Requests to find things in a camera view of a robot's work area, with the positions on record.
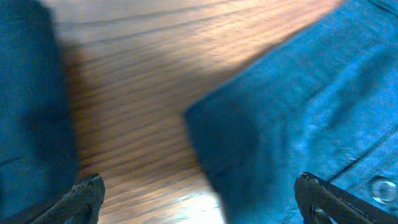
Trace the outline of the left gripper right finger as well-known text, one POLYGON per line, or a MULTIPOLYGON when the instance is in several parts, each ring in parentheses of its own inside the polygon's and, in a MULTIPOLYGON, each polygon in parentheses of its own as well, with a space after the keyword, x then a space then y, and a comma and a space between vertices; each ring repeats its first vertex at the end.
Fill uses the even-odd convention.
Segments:
POLYGON ((309 173, 296 178, 295 199, 304 224, 390 224, 397 217, 309 173))

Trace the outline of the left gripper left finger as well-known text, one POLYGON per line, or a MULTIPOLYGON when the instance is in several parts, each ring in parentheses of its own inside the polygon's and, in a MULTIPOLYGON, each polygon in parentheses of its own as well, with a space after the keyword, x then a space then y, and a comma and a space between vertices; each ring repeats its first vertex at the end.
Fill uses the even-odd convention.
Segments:
POLYGON ((65 195, 33 205, 1 220, 2 224, 97 224, 105 185, 99 174, 75 184, 65 195))

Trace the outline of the navy blue shorts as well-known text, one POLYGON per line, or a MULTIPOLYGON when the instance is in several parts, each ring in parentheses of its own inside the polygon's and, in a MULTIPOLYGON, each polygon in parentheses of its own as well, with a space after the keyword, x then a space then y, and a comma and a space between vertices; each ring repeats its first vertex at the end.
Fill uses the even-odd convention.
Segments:
POLYGON ((396 214, 397 2, 345 2, 185 120, 228 223, 302 223, 304 171, 396 214))

